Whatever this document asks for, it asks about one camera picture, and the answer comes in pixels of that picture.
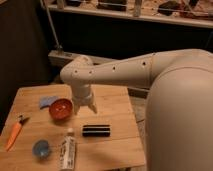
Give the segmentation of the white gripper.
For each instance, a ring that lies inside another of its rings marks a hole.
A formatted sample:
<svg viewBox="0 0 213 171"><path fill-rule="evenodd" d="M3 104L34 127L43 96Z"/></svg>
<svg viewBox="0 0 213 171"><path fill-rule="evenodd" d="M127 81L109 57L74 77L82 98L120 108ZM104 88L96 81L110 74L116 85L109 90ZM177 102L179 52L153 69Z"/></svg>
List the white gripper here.
<svg viewBox="0 0 213 171"><path fill-rule="evenodd" d="M72 87L72 101L74 102L74 114L77 115L80 106L88 106L95 114L97 114L96 103L93 102L93 92L89 84L75 85Z"/></svg>

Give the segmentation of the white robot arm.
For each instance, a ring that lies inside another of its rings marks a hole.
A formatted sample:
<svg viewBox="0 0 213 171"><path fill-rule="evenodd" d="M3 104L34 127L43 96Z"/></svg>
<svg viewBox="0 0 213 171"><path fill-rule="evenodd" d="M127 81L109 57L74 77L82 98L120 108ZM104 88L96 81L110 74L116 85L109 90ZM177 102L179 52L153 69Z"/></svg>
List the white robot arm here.
<svg viewBox="0 0 213 171"><path fill-rule="evenodd" d="M154 52L95 65L81 55L63 67L74 110L96 109L93 84L147 88L148 171L213 171L213 53Z"/></svg>

